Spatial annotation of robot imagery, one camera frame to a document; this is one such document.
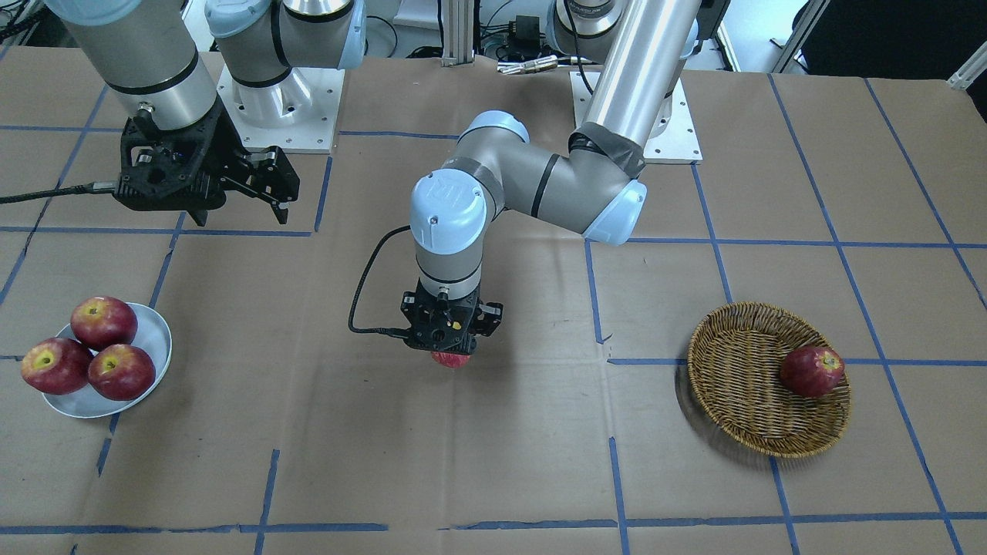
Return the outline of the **red apple in basket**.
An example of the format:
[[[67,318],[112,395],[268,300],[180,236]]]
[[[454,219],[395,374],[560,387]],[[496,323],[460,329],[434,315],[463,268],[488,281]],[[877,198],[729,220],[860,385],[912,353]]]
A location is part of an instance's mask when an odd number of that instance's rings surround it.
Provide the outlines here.
[[[783,359],[779,377],[790,392],[820,398],[835,390],[844,372],[843,359],[832,348],[804,345]]]

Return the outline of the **light blue plate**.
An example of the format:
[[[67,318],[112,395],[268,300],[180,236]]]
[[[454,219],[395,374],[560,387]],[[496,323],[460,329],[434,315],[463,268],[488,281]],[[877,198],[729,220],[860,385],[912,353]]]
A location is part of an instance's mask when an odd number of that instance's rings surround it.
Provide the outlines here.
[[[53,410],[79,419],[108,417],[144,400],[162,382],[172,355],[170,326],[152,307],[128,305],[137,322],[133,341],[96,352],[82,388],[64,395],[43,393]]]

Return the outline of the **red apple top plate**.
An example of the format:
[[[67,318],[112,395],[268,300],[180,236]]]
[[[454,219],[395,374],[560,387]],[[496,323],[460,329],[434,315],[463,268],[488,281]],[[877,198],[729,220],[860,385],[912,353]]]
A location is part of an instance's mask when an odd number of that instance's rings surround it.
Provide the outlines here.
[[[73,309],[69,324],[77,340],[96,351],[109,345],[130,344],[138,330],[133,309],[123,300],[108,296],[83,300]]]

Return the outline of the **red apple plate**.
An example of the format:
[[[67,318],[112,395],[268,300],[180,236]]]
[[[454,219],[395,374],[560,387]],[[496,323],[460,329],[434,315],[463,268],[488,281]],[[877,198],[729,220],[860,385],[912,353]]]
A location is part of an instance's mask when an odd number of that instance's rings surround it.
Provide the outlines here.
[[[46,338],[22,359],[22,379],[46,394],[74,393],[88,384],[93,358],[92,352],[74,338]]]
[[[135,345],[109,345],[89,362],[86,377],[102,397],[133,401],[148,392],[156,380],[156,368],[147,351]]]
[[[77,340],[96,351],[109,345],[130,344],[138,330],[133,309],[123,300],[108,296],[83,300],[73,309],[69,324]]]

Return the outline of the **woven wicker basket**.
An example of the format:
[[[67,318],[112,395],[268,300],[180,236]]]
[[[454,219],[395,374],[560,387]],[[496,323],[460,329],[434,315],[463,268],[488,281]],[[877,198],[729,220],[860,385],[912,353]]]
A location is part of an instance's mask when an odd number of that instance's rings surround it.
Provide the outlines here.
[[[805,458],[843,439],[852,417],[847,377],[812,399],[780,382],[783,359],[804,345],[829,347],[807,320],[763,302],[719,306],[695,327],[686,351],[694,399],[720,431],[765,456]]]

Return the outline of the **red apple front plate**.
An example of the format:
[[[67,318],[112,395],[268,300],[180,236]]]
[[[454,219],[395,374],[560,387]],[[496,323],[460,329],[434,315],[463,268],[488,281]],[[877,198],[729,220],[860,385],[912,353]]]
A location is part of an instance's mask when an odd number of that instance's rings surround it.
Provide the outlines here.
[[[102,397],[133,401],[148,392],[156,380],[156,368],[147,351],[135,345],[109,345],[89,362],[86,377]]]

